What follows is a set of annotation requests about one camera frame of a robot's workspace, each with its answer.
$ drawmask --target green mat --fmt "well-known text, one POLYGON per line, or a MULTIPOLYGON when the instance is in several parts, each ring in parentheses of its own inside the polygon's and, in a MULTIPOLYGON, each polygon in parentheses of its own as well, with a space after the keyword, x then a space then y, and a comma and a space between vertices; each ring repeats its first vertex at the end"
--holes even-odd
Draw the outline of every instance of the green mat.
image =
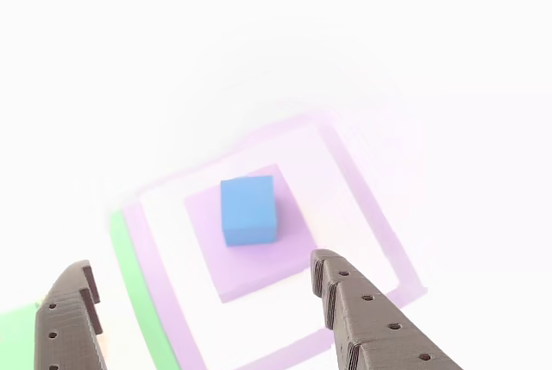
POLYGON ((36 303, 0 314, 0 368, 35 367, 36 303))
MULTIPOLYGON (((157 317, 146 281, 141 275, 140 264, 136 259, 122 212, 111 216, 110 229, 122 279, 154 365, 159 370, 180 370, 173 349, 157 317)), ((37 307, 37 303, 33 303, 0 313, 0 368, 33 370, 37 307)))
POLYGON ((157 317, 157 311, 149 296, 146 281, 142 277, 140 264, 136 259, 122 212, 111 216, 110 225, 111 241, 119 262, 122 279, 127 287, 130 303, 135 311, 136 320, 140 325, 154 365, 158 370, 180 370, 173 349, 157 317))

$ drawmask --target white background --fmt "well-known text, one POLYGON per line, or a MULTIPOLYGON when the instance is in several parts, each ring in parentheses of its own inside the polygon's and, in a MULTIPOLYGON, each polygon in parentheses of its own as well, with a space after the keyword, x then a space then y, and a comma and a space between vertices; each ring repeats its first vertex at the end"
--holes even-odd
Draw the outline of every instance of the white background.
POLYGON ((430 289, 412 320, 464 368, 546 366, 551 4, 0 0, 0 309, 100 251, 136 186, 305 101, 371 144, 430 289))

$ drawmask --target purple square outline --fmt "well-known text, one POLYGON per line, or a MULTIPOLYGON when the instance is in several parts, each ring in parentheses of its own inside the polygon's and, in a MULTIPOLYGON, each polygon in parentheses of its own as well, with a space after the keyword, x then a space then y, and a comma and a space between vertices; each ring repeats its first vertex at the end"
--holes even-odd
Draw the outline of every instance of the purple square outline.
MULTIPOLYGON (((378 205, 366 180, 356 167, 352 156, 342 143, 339 134, 332 127, 331 117, 329 118, 327 115, 320 114, 314 116, 301 115, 283 122, 276 122, 257 131, 220 159, 258 141, 262 141, 267 137, 308 123, 315 123, 317 125, 319 134, 336 161, 363 216, 366 218, 386 258, 390 261, 397 275, 398 286, 387 293, 387 297, 389 297, 399 308, 403 308, 407 304, 422 297, 427 292, 427 288, 423 286, 420 278, 417 276, 414 266, 378 205)), ((210 162, 200 167, 168 176, 139 190, 138 195, 140 196, 144 191, 165 184, 167 181, 184 174, 202 170, 212 163, 213 162, 210 162)), ((183 370, 208 370, 204 364, 198 346, 193 340, 193 335, 185 321, 184 314, 180 309, 170 279, 163 266, 163 261, 155 246, 154 238, 147 225, 147 220, 141 204, 134 201, 132 204, 125 205, 123 214, 129 228, 130 238, 135 248, 136 258, 140 263, 142 274, 147 283, 147 288, 154 301, 155 309, 157 310, 157 314, 165 330, 166 337, 172 346, 180 367, 183 370)), ((331 331, 320 329, 286 348, 275 351, 272 354, 248 363, 236 370, 285 370, 288 367, 297 365, 331 348, 333 339, 334 337, 331 331)))
POLYGON ((220 186, 185 199, 185 207, 210 277, 223 303, 258 291, 307 269, 317 248, 292 191, 278 165, 248 176, 272 176, 278 206, 278 240, 270 245, 228 248, 221 225, 220 186))

